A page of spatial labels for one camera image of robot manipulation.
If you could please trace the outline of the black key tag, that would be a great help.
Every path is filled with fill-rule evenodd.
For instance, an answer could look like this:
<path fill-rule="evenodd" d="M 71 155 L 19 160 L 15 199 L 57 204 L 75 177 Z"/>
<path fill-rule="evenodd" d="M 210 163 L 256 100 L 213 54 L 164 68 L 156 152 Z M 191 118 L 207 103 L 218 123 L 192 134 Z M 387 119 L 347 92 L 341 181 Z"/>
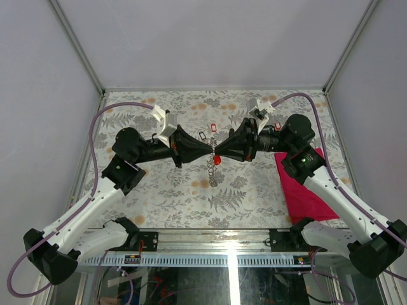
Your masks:
<path fill-rule="evenodd" d="M 205 140 L 207 138 L 204 132 L 199 132 L 198 134 L 201 140 Z"/>

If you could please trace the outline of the large silver keyring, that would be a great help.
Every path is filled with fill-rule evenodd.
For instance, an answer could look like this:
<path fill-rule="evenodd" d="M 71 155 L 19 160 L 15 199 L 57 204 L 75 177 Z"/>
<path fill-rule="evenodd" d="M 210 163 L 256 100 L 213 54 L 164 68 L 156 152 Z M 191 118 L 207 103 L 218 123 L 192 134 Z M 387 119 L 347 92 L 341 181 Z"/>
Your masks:
<path fill-rule="evenodd" d="M 215 164 L 214 164 L 214 148 L 216 147 L 216 140 L 215 138 L 211 137 L 211 138 L 207 138 L 206 142 L 208 143 L 208 145 L 211 146 L 212 151 L 209 154 L 208 160 L 207 160 L 207 169 L 208 169 L 208 175 L 209 175 L 209 185 L 211 187 L 216 187 L 217 186 L 217 182 L 216 182 L 216 178 L 215 178 Z"/>

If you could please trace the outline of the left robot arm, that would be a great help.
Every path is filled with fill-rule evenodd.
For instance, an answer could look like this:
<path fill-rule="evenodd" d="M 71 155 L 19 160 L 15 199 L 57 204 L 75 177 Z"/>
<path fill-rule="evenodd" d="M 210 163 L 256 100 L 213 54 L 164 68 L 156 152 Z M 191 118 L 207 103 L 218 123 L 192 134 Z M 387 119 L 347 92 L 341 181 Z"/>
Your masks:
<path fill-rule="evenodd" d="M 28 260 L 52 285 L 66 281 L 78 264 L 105 250 L 136 250 L 141 245 L 139 228 L 120 217 L 86 236 L 89 225 L 116 200 L 124 198 L 146 172 L 140 163 L 171 159 L 180 168 L 210 154 L 212 147 L 188 135 L 180 126 L 164 144 L 159 138 L 144 139 L 134 128 L 120 130 L 115 153 L 97 179 L 96 190 L 82 197 L 68 212 L 42 231 L 30 229 L 23 237 Z"/>

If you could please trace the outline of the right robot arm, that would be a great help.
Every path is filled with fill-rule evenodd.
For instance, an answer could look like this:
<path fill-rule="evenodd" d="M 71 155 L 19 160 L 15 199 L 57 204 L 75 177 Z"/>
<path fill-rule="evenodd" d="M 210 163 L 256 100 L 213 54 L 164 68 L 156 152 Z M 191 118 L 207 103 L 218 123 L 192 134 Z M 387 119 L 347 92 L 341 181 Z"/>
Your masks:
<path fill-rule="evenodd" d="M 255 119 L 245 118 L 214 151 L 241 162 L 252 161 L 258 151 L 285 153 L 281 164 L 288 176 L 319 197 L 350 230 L 308 219 L 303 229 L 290 234 L 291 246 L 300 251 L 316 246 L 340 254 L 362 275 L 375 279 L 402 256 L 406 224 L 391 222 L 337 180 L 327 160 L 310 145 L 314 136 L 304 115 L 293 114 L 280 130 L 272 126 L 260 130 Z"/>

